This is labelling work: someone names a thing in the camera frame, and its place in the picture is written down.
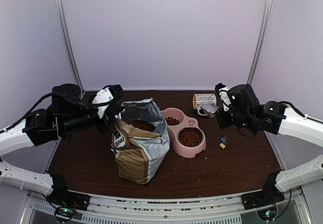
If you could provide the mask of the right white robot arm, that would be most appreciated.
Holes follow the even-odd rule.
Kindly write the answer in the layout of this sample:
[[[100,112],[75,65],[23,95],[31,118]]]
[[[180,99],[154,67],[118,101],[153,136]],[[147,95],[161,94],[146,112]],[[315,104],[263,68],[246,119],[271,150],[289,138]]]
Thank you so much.
[[[250,84],[229,88],[222,83],[215,86],[221,100],[216,119],[221,129],[235,126],[247,129],[252,136],[259,131],[295,137],[322,146],[322,120],[302,113],[288,101],[268,101],[261,104]],[[286,171],[268,176],[265,189],[259,193],[262,204],[270,204],[278,192],[322,179],[322,155]]]

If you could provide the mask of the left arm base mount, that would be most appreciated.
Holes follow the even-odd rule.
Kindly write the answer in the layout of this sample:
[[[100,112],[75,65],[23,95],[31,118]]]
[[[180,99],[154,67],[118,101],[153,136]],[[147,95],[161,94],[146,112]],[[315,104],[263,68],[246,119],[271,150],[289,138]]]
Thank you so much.
[[[89,195],[71,191],[53,191],[45,199],[54,208],[55,219],[61,223],[71,221],[78,210],[86,211],[90,202]]]

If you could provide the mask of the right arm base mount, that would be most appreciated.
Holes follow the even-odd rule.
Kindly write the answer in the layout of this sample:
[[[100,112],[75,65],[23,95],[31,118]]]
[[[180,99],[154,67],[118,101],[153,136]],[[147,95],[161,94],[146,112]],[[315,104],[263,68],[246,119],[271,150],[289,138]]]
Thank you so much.
[[[275,187],[278,173],[269,174],[260,191],[241,196],[244,209],[256,208],[258,217],[266,222],[274,221],[279,216],[277,203],[285,200],[284,194]]]

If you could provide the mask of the blue binder clip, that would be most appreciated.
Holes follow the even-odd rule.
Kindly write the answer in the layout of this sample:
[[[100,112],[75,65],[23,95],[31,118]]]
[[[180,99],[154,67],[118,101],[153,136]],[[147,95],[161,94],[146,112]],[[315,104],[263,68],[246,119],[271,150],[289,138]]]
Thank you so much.
[[[222,142],[223,144],[226,144],[226,143],[227,143],[227,136],[222,137],[222,138],[221,138],[221,142]]]

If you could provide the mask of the metal food scoop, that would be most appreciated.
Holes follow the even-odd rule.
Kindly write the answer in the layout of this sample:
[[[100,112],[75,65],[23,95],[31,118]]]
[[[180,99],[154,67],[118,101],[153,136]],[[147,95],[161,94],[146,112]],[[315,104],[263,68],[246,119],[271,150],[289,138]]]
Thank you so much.
[[[200,107],[198,113],[200,116],[214,118],[219,107],[215,104],[206,104]]]

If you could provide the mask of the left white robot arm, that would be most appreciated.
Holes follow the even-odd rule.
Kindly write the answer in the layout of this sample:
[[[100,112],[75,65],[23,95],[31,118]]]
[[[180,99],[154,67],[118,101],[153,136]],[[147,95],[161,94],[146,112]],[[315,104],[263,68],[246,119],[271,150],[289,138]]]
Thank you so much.
[[[19,120],[1,129],[1,155],[59,138],[69,141],[73,134],[93,127],[104,134],[123,110],[118,104],[122,96],[121,85],[108,85],[91,101],[83,102],[78,85],[55,86]],[[4,160],[1,160],[1,183],[53,197],[62,206],[73,200],[63,176],[27,171]]]

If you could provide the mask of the dog food bag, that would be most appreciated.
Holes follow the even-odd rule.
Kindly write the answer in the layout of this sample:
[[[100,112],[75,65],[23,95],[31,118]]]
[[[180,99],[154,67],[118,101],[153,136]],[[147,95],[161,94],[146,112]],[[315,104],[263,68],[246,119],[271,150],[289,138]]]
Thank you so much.
[[[119,177],[146,185],[170,149],[168,124],[153,98],[124,101],[121,106],[111,143]]]

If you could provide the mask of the pink double pet bowl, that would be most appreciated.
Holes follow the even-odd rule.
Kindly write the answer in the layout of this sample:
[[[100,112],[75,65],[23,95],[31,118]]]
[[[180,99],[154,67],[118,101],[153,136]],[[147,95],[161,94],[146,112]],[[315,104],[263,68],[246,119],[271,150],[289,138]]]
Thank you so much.
[[[206,137],[195,118],[188,117],[178,108],[162,111],[168,124],[168,133],[174,151],[184,158],[194,158],[206,150]]]

